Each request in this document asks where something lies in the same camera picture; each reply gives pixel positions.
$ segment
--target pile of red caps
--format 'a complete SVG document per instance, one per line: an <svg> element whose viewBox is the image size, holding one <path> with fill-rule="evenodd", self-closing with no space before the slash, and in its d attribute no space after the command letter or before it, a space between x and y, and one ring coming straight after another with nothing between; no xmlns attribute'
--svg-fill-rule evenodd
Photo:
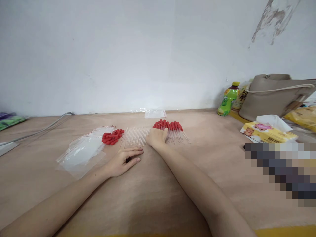
<svg viewBox="0 0 316 237"><path fill-rule="evenodd" d="M171 131L173 131L173 130L183 131L183 128L179 122L174 121L174 122L169 123L169 122L166 122L166 120L162 121L162 119L160 121L156 122L152 128L158 128L158 129L162 129L162 130L164 130L165 128L168 128L168 130L171 130Z"/></svg>
<svg viewBox="0 0 316 237"><path fill-rule="evenodd" d="M123 136L125 131L123 129L114 130L112 133L104 133L102 142L106 145L114 145Z"/></svg>

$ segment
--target bag strap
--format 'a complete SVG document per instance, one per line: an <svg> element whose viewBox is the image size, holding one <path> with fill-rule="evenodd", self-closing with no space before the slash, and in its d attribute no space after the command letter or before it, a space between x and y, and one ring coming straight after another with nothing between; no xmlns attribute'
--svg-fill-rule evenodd
<svg viewBox="0 0 316 237"><path fill-rule="evenodd" d="M308 87L308 88L314 88L314 84L301 84L297 86L290 86L290 87L284 87L284 88L279 88L279 89L274 89L274 90L267 90L267 91L250 91L246 90L248 93L260 93L260 92L274 92L274 91L283 91L283 90L290 90L290 89L295 89L295 88L302 88L302 87Z"/></svg>

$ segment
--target forearm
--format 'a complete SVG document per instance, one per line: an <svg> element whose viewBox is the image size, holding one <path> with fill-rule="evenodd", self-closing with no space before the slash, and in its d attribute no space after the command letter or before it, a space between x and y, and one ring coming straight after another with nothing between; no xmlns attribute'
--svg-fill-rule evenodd
<svg viewBox="0 0 316 237"><path fill-rule="evenodd" d="M230 199L200 168L165 143L153 148L203 214L213 236L255 236Z"/></svg>
<svg viewBox="0 0 316 237"><path fill-rule="evenodd" d="M199 167L166 144L154 147L205 218L217 215L232 205L217 184Z"/></svg>
<svg viewBox="0 0 316 237"><path fill-rule="evenodd" d="M84 176L23 214L0 236L52 236L108 178L105 166Z"/></svg>

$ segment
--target tissue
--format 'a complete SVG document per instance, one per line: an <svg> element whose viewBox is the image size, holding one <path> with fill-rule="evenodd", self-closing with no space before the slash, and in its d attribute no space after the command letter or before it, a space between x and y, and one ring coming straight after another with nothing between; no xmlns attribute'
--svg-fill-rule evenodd
<svg viewBox="0 0 316 237"><path fill-rule="evenodd" d="M254 143L292 143L298 136L291 130L278 115L262 115L246 123L240 132Z"/></svg>

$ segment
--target wooden table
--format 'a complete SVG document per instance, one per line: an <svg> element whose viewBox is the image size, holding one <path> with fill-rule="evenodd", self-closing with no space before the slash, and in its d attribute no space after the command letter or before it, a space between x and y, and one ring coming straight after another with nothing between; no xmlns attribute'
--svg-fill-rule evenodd
<svg viewBox="0 0 316 237"><path fill-rule="evenodd" d="M0 132L0 142L38 131L58 117L39 117ZM56 170L56 159L69 143L99 126L152 127L158 119L143 113L66 116L40 135L27 138L0 157L0 229L75 179ZM299 207L262 168L245 160L249 140L239 132L242 123L214 110L167 112L179 121L191 144L170 144L199 166L222 188L253 229L315 224L315 207ZM120 142L106 146L110 159ZM102 184L59 231L57 236L124 234L210 236L207 223L187 197L162 158L148 145L142 161L126 174Z"/></svg>

